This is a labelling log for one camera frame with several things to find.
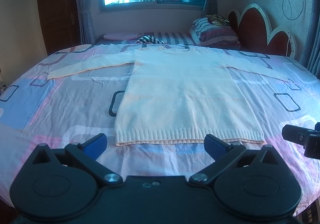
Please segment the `cream knit sweater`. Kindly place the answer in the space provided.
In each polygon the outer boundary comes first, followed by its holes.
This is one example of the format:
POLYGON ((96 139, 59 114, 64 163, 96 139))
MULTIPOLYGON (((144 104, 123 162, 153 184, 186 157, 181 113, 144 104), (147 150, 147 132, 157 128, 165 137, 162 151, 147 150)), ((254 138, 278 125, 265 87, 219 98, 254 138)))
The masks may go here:
POLYGON ((139 48, 94 57, 48 74, 133 66, 114 124, 116 144, 201 143, 207 134, 227 142, 264 143, 264 134, 230 69, 287 82, 282 73, 224 53, 191 48, 139 48))

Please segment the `patterned bed sheet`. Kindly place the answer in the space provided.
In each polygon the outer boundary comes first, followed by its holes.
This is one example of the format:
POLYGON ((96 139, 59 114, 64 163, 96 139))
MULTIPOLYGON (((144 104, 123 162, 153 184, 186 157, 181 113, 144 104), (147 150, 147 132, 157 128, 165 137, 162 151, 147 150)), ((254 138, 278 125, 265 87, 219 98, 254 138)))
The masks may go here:
MULTIPOLYGON (((48 73, 97 56, 131 51, 136 45, 80 45, 52 54, 11 84, 1 95, 1 200, 10 203, 10 186, 40 143, 62 148, 96 134, 108 137, 99 162, 121 176, 190 176, 211 164, 203 144, 117 146, 114 121, 132 65, 48 79, 48 73)), ((319 197, 319 161, 304 156, 300 145, 283 140, 287 124, 312 129, 319 121, 319 80, 292 58, 222 50, 228 58, 284 74, 287 83, 230 69, 230 75, 257 117, 266 143, 281 154, 302 188, 297 212, 319 197)))

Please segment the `red white headboard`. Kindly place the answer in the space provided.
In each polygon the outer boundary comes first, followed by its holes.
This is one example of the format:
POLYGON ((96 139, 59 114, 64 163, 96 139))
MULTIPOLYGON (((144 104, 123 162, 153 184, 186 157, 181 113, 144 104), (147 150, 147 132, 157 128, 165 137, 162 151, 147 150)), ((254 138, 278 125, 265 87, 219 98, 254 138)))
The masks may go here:
POLYGON ((228 20, 243 50, 296 57, 297 43, 291 31, 285 26, 273 28, 267 13, 258 4, 249 4, 242 12, 230 11, 228 20))

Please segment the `pink flat pillow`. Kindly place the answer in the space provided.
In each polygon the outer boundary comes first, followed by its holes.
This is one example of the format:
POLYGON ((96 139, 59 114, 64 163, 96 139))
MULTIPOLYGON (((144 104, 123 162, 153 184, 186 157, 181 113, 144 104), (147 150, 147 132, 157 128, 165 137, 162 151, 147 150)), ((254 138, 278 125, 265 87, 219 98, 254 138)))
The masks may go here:
POLYGON ((140 33, 107 33, 103 35, 103 38, 110 41, 123 41, 138 39, 141 36, 140 33))

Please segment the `striped purple mattress sheet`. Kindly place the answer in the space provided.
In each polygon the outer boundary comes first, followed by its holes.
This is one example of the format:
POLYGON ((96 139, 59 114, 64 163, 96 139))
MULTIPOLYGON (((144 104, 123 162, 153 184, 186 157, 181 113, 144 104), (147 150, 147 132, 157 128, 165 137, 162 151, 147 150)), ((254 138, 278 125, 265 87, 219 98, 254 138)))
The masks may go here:
MULTIPOLYGON (((195 41, 192 39, 191 35, 188 33, 181 33, 181 32, 150 32, 150 33, 140 33, 143 37, 145 35, 153 35, 159 40, 164 41, 166 44, 169 45, 197 45, 195 41)), ((138 39, 134 40, 123 40, 123 41, 110 41, 105 40, 103 35, 98 38, 96 41, 96 45, 109 45, 109 44, 134 44, 138 39)))

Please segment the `striped folded quilt pillow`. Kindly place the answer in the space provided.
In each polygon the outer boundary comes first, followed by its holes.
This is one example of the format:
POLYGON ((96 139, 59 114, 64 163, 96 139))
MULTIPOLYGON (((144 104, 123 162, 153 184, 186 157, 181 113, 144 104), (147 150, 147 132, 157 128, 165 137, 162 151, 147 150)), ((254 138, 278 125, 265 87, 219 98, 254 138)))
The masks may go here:
POLYGON ((199 46, 230 50, 241 48, 238 36, 231 27, 213 25, 208 22, 208 18, 194 20, 189 34, 199 46))

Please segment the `striped folded garment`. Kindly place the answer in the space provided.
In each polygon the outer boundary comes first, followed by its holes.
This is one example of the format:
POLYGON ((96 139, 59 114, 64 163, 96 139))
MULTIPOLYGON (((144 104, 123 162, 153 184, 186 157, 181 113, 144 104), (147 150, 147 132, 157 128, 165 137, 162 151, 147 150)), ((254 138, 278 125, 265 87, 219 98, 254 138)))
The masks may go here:
POLYGON ((157 39, 153 35, 145 35, 140 37, 135 44, 155 44, 155 45, 164 45, 165 42, 162 40, 157 39))

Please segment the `yellow patterned cloth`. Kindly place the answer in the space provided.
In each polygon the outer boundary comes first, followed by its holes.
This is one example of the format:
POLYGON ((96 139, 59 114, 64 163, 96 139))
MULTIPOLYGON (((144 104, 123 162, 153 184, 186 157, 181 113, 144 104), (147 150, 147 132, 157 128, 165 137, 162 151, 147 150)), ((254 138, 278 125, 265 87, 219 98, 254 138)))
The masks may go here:
POLYGON ((216 25, 216 26, 230 26, 229 20, 224 18, 221 15, 218 14, 212 14, 212 15, 207 15, 207 20, 210 24, 216 25))

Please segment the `dark wooden door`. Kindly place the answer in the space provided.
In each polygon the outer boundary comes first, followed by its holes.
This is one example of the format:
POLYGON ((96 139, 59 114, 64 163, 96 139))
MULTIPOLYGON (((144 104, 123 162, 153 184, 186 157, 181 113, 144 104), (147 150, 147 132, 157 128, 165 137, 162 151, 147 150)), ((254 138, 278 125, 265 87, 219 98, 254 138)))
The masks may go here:
POLYGON ((48 55, 80 44, 76 0, 37 0, 48 55))

